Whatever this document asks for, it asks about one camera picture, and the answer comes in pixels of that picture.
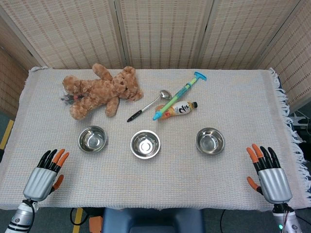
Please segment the left robot hand silver orange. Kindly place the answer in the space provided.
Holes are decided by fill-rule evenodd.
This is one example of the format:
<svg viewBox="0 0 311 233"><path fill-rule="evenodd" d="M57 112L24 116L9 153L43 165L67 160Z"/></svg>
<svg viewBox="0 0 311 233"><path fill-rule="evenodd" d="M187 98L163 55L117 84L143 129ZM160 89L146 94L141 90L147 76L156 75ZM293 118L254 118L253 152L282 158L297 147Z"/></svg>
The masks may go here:
<svg viewBox="0 0 311 233"><path fill-rule="evenodd" d="M65 149L49 150L42 155L23 190L23 195L28 202L43 201L59 188L64 175L58 173L68 156L69 152Z"/></svg>

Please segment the right robot hand silver orange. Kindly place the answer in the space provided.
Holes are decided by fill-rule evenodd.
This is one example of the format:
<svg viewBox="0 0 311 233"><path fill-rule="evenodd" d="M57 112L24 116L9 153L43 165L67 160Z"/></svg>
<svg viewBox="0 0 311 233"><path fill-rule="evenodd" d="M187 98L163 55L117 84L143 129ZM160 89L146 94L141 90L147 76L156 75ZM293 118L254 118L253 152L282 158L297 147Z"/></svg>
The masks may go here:
<svg viewBox="0 0 311 233"><path fill-rule="evenodd" d="M271 204L288 203L293 197L285 171L271 147L252 144L246 148L257 173L259 184L247 177L248 184Z"/></svg>

